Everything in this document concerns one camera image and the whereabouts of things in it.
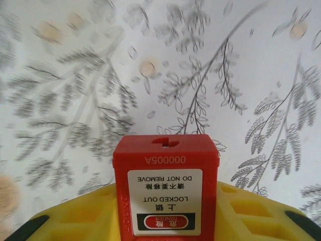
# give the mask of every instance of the red plastic lockout box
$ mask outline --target red plastic lockout box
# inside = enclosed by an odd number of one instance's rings
[[[214,240],[219,153],[208,135],[125,136],[113,166],[122,241]]]

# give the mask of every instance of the danger label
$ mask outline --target danger label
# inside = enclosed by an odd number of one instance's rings
[[[200,235],[202,180],[201,169],[129,171],[133,234]]]

